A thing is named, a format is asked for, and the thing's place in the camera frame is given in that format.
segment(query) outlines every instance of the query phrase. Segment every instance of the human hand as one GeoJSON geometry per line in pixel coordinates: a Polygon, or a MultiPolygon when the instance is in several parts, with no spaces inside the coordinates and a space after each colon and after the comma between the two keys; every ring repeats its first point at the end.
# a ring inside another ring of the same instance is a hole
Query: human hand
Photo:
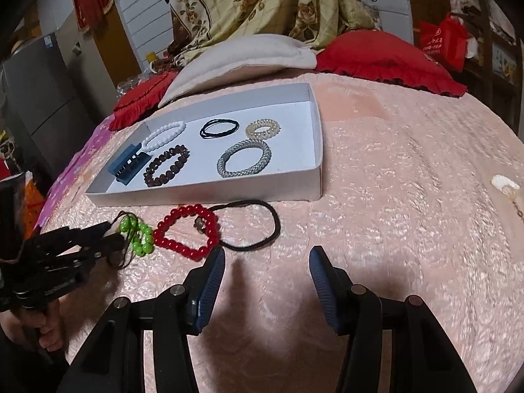
{"type": "Polygon", "coordinates": [[[2,325],[7,338],[27,349],[31,349],[33,346],[25,336],[23,327],[37,328],[41,334],[38,342],[48,352],[54,352],[64,345],[58,300],[48,304],[45,314],[27,309],[0,313],[0,325],[2,325]]]}

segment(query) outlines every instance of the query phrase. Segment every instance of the purple fabric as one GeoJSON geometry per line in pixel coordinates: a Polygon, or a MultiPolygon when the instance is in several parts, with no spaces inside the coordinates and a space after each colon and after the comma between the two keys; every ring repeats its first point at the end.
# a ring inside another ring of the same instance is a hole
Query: purple fabric
{"type": "Polygon", "coordinates": [[[47,200],[38,216],[37,225],[43,227],[46,224],[49,216],[51,216],[65,192],[74,183],[83,166],[90,160],[95,152],[100,150],[100,148],[111,139],[115,133],[109,130],[109,124],[111,124],[113,118],[113,114],[109,115],[95,128],[95,131],[82,150],[75,153],[65,170],[58,176],[47,194],[47,200]]]}

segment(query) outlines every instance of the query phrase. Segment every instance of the black hair tie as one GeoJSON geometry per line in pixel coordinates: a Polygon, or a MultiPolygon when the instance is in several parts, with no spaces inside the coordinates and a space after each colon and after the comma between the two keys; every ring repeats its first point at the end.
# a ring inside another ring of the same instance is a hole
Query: black hair tie
{"type": "Polygon", "coordinates": [[[202,129],[200,130],[200,137],[202,139],[216,139],[218,137],[229,136],[232,135],[235,131],[237,131],[238,127],[240,127],[240,124],[232,119],[212,119],[204,124],[204,127],[202,127],[202,129]],[[233,124],[234,127],[227,131],[222,131],[220,133],[208,133],[206,131],[209,127],[216,124],[233,124]]]}
{"type": "Polygon", "coordinates": [[[277,212],[274,210],[274,208],[269,205],[267,202],[264,202],[260,199],[243,199],[243,200],[237,200],[235,202],[231,202],[230,204],[220,204],[220,205],[213,205],[212,207],[209,207],[209,211],[216,211],[216,210],[223,210],[224,208],[237,208],[237,207],[247,207],[250,205],[261,205],[264,208],[267,208],[271,215],[273,216],[274,221],[274,231],[273,233],[268,236],[266,239],[263,239],[260,242],[257,242],[256,244],[247,245],[245,247],[237,247],[236,245],[228,244],[222,240],[218,242],[219,245],[229,248],[233,251],[255,251],[259,248],[265,247],[266,245],[271,244],[275,239],[277,239],[280,236],[280,219],[278,217],[277,212]]]}

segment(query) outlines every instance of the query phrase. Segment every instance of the red shopping bag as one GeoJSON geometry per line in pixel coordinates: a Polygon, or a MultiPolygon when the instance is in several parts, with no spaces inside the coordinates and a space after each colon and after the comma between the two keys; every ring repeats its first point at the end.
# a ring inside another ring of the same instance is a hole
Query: red shopping bag
{"type": "Polygon", "coordinates": [[[469,33],[448,13],[439,26],[420,22],[420,48],[448,70],[462,72],[469,33]]]}

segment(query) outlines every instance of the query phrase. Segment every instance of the white beaded bracelet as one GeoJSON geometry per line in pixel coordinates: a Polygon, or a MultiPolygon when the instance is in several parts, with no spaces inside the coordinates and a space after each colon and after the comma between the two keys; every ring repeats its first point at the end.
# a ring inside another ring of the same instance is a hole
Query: white beaded bracelet
{"type": "Polygon", "coordinates": [[[246,136],[253,140],[266,140],[275,137],[280,131],[280,125],[273,119],[259,119],[246,127],[246,136]],[[264,131],[256,131],[261,127],[268,127],[264,131]]]}
{"type": "Polygon", "coordinates": [[[167,125],[164,125],[163,127],[160,127],[157,131],[151,133],[148,137],[146,137],[142,142],[142,148],[141,152],[152,152],[156,151],[158,148],[161,148],[165,144],[168,144],[171,142],[171,140],[174,140],[176,137],[180,136],[180,134],[185,130],[185,122],[184,121],[177,121],[177,122],[170,122],[167,125]],[[150,145],[148,145],[151,140],[153,140],[155,137],[157,137],[159,134],[163,133],[164,131],[174,129],[171,134],[169,134],[165,139],[162,139],[158,142],[154,142],[150,145]]]}

